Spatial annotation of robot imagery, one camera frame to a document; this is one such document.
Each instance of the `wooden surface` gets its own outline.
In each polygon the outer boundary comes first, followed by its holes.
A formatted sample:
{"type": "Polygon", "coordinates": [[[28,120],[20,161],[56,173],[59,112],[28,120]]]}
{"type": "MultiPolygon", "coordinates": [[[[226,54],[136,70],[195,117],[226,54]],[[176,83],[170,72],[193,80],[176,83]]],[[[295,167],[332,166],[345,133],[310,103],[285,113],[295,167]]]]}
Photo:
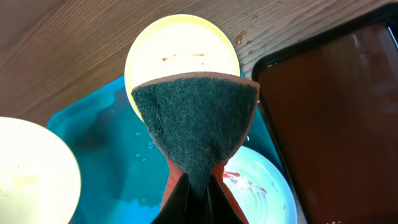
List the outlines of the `wooden surface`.
{"type": "MultiPolygon", "coordinates": [[[[232,43],[246,30],[242,44],[234,46],[250,78],[252,66],[262,56],[387,2],[6,0],[0,3],[0,12],[7,12],[0,17],[6,20],[0,24],[0,116],[44,126],[57,111],[120,77],[134,39],[164,16],[203,17],[232,43]]],[[[298,220],[305,223],[300,207],[298,220]]]]}

